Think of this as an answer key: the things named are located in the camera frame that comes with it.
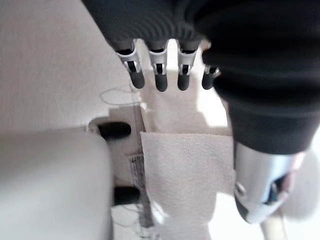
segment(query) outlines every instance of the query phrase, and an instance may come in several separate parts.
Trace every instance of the white tissue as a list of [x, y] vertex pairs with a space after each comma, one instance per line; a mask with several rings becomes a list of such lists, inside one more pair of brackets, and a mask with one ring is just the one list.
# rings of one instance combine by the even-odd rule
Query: white tissue
[[233, 199], [233, 140], [141, 133], [147, 193], [162, 240], [263, 240]]

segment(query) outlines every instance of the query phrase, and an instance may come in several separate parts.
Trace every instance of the white paper towel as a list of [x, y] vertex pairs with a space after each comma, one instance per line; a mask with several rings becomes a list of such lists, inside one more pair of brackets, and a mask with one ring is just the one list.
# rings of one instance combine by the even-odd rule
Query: white paper towel
[[238, 214], [233, 140], [209, 134], [141, 133], [147, 192], [162, 240], [264, 239]]

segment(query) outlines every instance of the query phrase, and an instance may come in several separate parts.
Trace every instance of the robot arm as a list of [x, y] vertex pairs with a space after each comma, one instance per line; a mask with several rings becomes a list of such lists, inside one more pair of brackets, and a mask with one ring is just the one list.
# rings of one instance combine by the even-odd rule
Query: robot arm
[[[149, 49], [156, 87], [167, 88], [166, 44], [176, 39], [184, 91], [201, 39], [202, 86], [228, 102], [235, 200], [249, 223], [274, 212], [320, 122], [320, 2], [316, 0], [82, 0], [136, 88], [144, 86], [134, 39]], [[221, 75], [215, 73], [217, 68]]]

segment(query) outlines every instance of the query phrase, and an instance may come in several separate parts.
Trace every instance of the metal screw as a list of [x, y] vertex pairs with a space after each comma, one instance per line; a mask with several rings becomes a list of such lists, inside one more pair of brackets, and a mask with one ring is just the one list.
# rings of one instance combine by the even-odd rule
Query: metal screw
[[244, 196], [246, 194], [246, 189], [239, 182], [235, 184], [235, 190], [238, 192], [240, 196]]

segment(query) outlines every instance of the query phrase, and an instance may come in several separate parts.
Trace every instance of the wire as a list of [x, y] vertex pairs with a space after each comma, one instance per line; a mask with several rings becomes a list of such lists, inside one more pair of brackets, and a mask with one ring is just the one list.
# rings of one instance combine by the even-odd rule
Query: wire
[[109, 92], [111, 92], [111, 91], [118, 91], [118, 92], [122, 92], [122, 93], [125, 93], [125, 94], [132, 94], [132, 95], [139, 92], [138, 90], [133, 89], [130, 84], [129, 84], [130, 90], [121, 89], [121, 88], [126, 87], [126, 86], [128, 86], [128, 85], [127, 84], [126, 85], [121, 85], [121, 86], [109, 88], [109, 89], [107, 89], [105, 91], [102, 91], [102, 92], [99, 93], [99, 98], [105, 104], [112, 105], [112, 106], [131, 106], [131, 105], [134, 105], [134, 104], [140, 104], [140, 101], [134, 101], [133, 97], [132, 97], [132, 102], [128, 102], [128, 103], [113, 103], [113, 102], [109, 102], [109, 101], [104, 99], [104, 95], [109, 93]]

